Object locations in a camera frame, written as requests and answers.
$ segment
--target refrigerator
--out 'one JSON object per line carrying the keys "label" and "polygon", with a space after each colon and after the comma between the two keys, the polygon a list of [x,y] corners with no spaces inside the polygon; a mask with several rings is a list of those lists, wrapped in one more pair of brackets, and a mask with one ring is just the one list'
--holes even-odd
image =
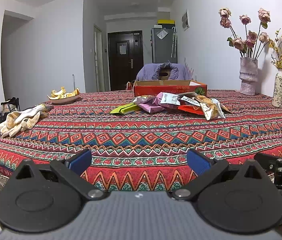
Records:
{"label": "refrigerator", "polygon": [[151,29],[151,46],[152,46],[152,62],[153,63],[178,63],[177,53],[174,57],[176,44],[174,44],[173,55],[171,57],[173,29],[152,28]]}

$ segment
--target zigzag pattern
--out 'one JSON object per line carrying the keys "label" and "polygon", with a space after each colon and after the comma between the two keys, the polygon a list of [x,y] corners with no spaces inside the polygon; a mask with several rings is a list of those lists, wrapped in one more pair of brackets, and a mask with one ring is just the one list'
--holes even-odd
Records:
{"label": "zigzag pattern", "polygon": [[230,109],[226,119],[166,111],[113,115],[112,109],[132,101],[132,91],[82,94],[54,106],[32,130],[0,137],[0,174],[10,176],[24,158],[48,163],[88,148],[92,165],[82,177],[102,190],[175,190],[196,177],[186,165],[190,148],[231,163],[260,151],[282,156],[282,109],[270,97],[208,93]]}

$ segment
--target black circular disc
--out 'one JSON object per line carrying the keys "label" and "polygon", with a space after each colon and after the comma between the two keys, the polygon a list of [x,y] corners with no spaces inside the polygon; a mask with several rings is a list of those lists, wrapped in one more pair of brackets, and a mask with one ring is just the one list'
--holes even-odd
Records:
{"label": "black circular disc", "polygon": [[42,233],[69,223],[80,212],[72,188],[57,182],[21,179],[0,193],[0,223],[19,232]]}
{"label": "black circular disc", "polygon": [[198,197],[199,214],[212,226],[237,234],[266,231],[282,217],[282,196],[265,179],[214,184]]}

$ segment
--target vase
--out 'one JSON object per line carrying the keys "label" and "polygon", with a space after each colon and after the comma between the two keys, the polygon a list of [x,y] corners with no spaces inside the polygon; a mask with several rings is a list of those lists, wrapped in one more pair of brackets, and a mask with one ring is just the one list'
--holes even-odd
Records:
{"label": "vase", "polygon": [[255,95],[255,83],[258,81],[258,60],[250,57],[241,58],[240,93],[248,96]]}
{"label": "vase", "polygon": [[275,76],[272,105],[282,108],[282,69]]}

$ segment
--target blue pad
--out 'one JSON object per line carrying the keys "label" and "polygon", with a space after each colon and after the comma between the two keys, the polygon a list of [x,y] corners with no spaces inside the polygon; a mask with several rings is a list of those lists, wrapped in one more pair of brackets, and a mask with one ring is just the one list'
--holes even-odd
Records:
{"label": "blue pad", "polygon": [[90,150],[83,150],[65,161],[66,167],[79,176],[91,165],[92,154]]}
{"label": "blue pad", "polygon": [[196,175],[201,175],[206,170],[210,169],[214,161],[207,158],[202,153],[190,149],[186,153],[186,159],[189,167],[195,172]]}

